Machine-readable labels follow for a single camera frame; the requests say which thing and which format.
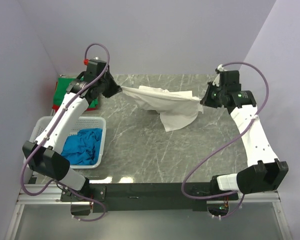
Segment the white t shirt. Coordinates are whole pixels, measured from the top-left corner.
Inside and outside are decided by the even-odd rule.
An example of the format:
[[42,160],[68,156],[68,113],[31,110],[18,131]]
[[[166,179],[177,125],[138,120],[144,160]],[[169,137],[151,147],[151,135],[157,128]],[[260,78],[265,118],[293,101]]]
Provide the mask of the white t shirt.
[[200,99],[191,90],[170,92],[167,89],[140,85],[138,88],[122,86],[125,97],[146,111],[159,114],[166,132],[190,125],[204,112]]

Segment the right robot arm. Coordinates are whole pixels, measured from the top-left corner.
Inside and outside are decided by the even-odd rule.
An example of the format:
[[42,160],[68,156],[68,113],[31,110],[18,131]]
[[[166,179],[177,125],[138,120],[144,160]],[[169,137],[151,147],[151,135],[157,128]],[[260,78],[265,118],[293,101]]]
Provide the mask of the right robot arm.
[[208,83],[200,101],[203,106],[227,109],[235,122],[245,148],[247,168],[239,173],[216,175],[210,181],[213,195],[226,191],[243,194],[275,191],[288,173],[266,137],[258,116],[256,100],[249,90],[242,90],[237,70],[217,70],[217,77]]

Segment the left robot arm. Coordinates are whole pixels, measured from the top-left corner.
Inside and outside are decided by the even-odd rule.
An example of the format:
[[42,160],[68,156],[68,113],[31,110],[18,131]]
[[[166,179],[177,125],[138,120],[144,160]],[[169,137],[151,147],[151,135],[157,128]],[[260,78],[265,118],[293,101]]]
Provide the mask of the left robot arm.
[[84,62],[86,70],[69,84],[48,126],[35,141],[24,143],[22,151],[26,161],[22,168],[29,168],[58,181],[82,198],[89,198],[92,195],[89,180],[73,170],[61,153],[72,127],[91,102],[99,95],[110,98],[122,89],[111,75],[108,62],[99,59],[86,59]]

